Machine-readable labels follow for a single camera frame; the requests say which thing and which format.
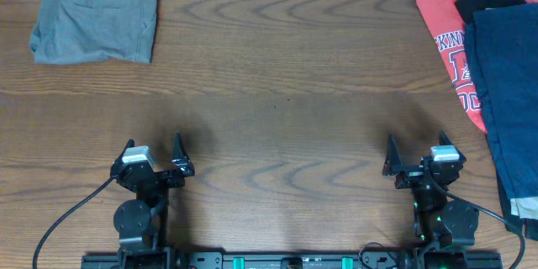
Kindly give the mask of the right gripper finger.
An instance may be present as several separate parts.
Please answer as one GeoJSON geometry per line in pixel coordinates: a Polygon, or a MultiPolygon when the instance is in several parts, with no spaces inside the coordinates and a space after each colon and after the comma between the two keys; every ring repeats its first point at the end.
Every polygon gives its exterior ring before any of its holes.
{"type": "Polygon", "coordinates": [[[392,134],[388,136],[387,154],[383,164],[384,176],[396,176],[402,170],[402,161],[396,140],[392,134]]]}
{"type": "MultiPolygon", "coordinates": [[[[451,142],[451,140],[449,139],[449,137],[444,131],[441,131],[439,133],[439,145],[453,145],[453,143],[451,142]]],[[[459,162],[465,162],[467,158],[460,151],[459,151],[459,154],[460,154],[459,162]]]]}

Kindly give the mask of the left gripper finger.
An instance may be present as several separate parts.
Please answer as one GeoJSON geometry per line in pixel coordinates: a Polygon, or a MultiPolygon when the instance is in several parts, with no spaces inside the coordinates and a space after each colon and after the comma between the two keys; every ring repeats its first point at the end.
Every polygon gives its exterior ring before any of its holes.
{"type": "Polygon", "coordinates": [[[134,147],[135,146],[135,142],[132,140],[132,139],[129,139],[127,144],[125,145],[124,149],[122,150],[122,152],[120,153],[119,155],[119,159],[122,160],[123,157],[124,157],[124,153],[125,151],[128,149],[128,148],[131,148],[131,147],[134,147]]]}
{"type": "Polygon", "coordinates": [[[180,132],[175,133],[171,161],[184,177],[195,176],[195,167],[185,150],[180,132]]]}

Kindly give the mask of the navy blue shorts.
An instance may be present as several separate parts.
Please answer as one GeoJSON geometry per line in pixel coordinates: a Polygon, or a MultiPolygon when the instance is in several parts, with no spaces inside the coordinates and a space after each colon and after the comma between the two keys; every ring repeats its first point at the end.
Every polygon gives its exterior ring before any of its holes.
{"type": "Polygon", "coordinates": [[[508,199],[537,197],[537,6],[474,13],[465,51],[508,199]]]}

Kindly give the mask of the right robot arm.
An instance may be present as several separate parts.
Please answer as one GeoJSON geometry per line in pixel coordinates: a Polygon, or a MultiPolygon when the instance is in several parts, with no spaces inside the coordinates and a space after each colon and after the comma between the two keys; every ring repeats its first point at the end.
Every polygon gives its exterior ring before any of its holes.
{"type": "Polygon", "coordinates": [[[393,135],[388,136],[382,169],[397,189],[414,198],[414,232],[423,244],[401,251],[397,268],[467,268],[465,249],[475,243],[479,213],[467,203],[448,199],[448,186],[460,176],[467,158],[439,133],[439,144],[416,165],[403,164],[393,135]]]}

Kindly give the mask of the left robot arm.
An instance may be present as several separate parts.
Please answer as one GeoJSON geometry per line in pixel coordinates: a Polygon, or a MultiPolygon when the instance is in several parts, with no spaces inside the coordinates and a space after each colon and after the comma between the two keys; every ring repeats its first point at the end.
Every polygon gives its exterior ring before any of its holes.
{"type": "Polygon", "coordinates": [[[173,169],[155,171],[150,148],[129,140],[110,168],[111,178],[135,194],[113,216],[120,268],[175,268],[179,262],[176,250],[166,243],[169,191],[183,187],[185,179],[195,175],[179,132],[171,162],[173,169]]]}

